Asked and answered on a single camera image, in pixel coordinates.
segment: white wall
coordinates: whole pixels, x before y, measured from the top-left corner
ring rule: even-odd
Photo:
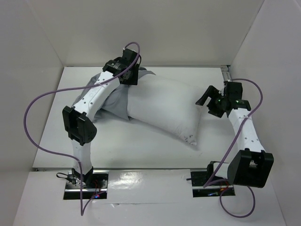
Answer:
[[[228,65],[263,0],[28,0],[64,65],[100,66],[130,41],[143,65]]]
[[[274,154],[272,182],[288,226],[300,225],[301,0],[265,0],[231,66],[233,78],[263,89],[254,115],[266,150]],[[255,107],[257,90],[244,84]]]
[[[0,0],[0,225],[12,225],[36,148],[25,137],[29,102],[57,87],[62,64],[23,0]],[[40,140],[52,97],[30,112],[30,131]]]

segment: gray fabric sleeve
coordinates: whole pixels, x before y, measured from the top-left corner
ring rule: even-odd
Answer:
[[[141,77],[147,75],[147,74],[155,74],[151,71],[148,71],[146,68],[144,67],[140,67],[139,68],[139,73],[138,73],[138,79],[140,79]],[[86,86],[89,85],[93,85],[97,79],[99,78],[100,73],[93,76],[90,81],[88,82],[88,84]],[[128,93],[128,85],[120,85],[118,86],[109,96],[108,98],[105,100],[104,104],[100,107],[100,109],[104,109],[108,112],[111,112],[112,114],[125,119],[125,120],[129,120],[128,115],[127,115],[127,93]],[[79,95],[74,103],[72,105],[75,105],[77,102],[79,102],[79,100],[81,100],[84,95],[89,91],[90,89],[84,89],[81,93],[81,95]],[[96,118],[100,118],[100,114],[99,112],[96,113]]]

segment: gray cloth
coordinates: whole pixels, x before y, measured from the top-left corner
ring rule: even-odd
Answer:
[[[139,68],[139,73],[138,73],[138,79],[140,79],[141,77],[145,76],[146,74],[155,74],[151,71],[148,71],[146,68],[144,67],[140,67]],[[88,84],[86,86],[91,86],[93,85],[99,78],[100,73],[93,76],[90,81],[88,82]],[[105,100],[104,104],[100,107],[100,109],[104,109],[108,112],[113,113],[114,115],[123,118],[125,120],[129,120],[128,115],[127,115],[127,94],[128,94],[128,85],[120,85],[118,86],[109,96],[108,98]],[[73,105],[75,105],[77,102],[79,102],[79,100],[81,100],[85,94],[87,94],[87,92],[90,89],[84,89],[81,93],[81,95],[79,95]],[[99,111],[96,113],[96,118],[99,118]]]

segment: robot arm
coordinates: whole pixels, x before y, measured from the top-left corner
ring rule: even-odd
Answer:
[[[242,100],[242,84],[226,81],[223,90],[209,86],[205,94],[196,102],[204,105],[211,98],[207,107],[209,113],[222,117],[227,114],[235,134],[242,121],[247,118],[237,139],[238,153],[231,163],[223,163],[217,171],[217,177],[227,179],[231,184],[253,187],[264,187],[274,162],[273,155],[266,153],[257,137],[252,117],[248,117],[251,107],[248,101]],[[211,162],[208,169],[215,171],[219,162]]]
[[[136,56],[136,52],[125,49],[122,57],[107,62],[103,67],[103,71],[98,80],[95,82],[95,85],[99,84],[99,86],[91,88],[73,107],[66,106],[63,109],[65,130],[68,132],[68,137],[71,139],[73,155],[81,162],[83,182],[86,184],[90,183],[93,174],[90,147],[91,141],[97,133],[97,129],[92,123],[94,116],[104,104],[106,98],[120,84],[137,85],[139,65],[135,64],[127,71],[127,73],[119,77],[119,79],[113,79],[107,83],[104,82],[112,79],[128,68],[136,59]],[[72,174],[78,179],[80,178],[80,170],[77,161],[74,161]]]

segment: white panel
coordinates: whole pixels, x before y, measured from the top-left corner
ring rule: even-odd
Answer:
[[[249,78],[263,91],[254,114],[258,136],[274,154],[272,182],[288,226],[300,225],[301,7],[300,0],[266,0],[232,67],[233,78]],[[244,84],[254,107],[258,91]]]
[[[200,97],[209,85],[223,87],[220,68],[148,67],[158,76],[198,86]],[[97,67],[66,67],[59,89],[85,85],[99,73]],[[55,99],[40,145],[52,151],[72,154],[71,141],[64,130],[62,109],[71,105],[81,90],[62,92]],[[97,135],[91,143],[91,162],[96,168],[202,168],[220,160],[234,137],[226,116],[222,119],[201,109],[198,145],[192,146],[176,136],[138,120],[126,121],[109,113],[95,123]],[[229,159],[235,156],[236,147]],[[72,159],[38,150],[33,167],[72,168]]]
[[[29,0],[64,65],[102,65],[130,41],[144,65],[226,65],[263,0]]]
[[[37,149],[23,130],[23,114],[38,94],[55,89],[62,64],[23,0],[0,3],[0,225],[12,225]],[[30,112],[39,141],[53,97]]]
[[[56,178],[55,174],[56,172],[29,174],[14,226],[285,226],[270,180],[264,188],[254,189],[256,208],[254,213],[245,219],[227,215],[220,207],[218,197],[186,197],[177,186],[178,183],[191,184],[191,182],[187,182],[181,174],[176,178],[175,173],[163,174],[161,177],[155,173],[156,178],[146,178],[150,181],[160,181],[155,190],[153,187],[156,185],[144,188],[147,197],[140,196],[140,198],[148,198],[150,203],[104,204],[105,200],[94,200],[87,206],[84,216],[81,217],[79,200],[63,200],[65,180]],[[172,175],[173,179],[169,181],[169,176]],[[174,189],[169,190],[169,193],[174,197],[178,196],[179,199],[156,203],[157,192],[160,195],[170,187]],[[246,214],[252,207],[250,191],[242,186],[236,186],[235,191],[236,196],[223,197],[225,207],[232,213]]]

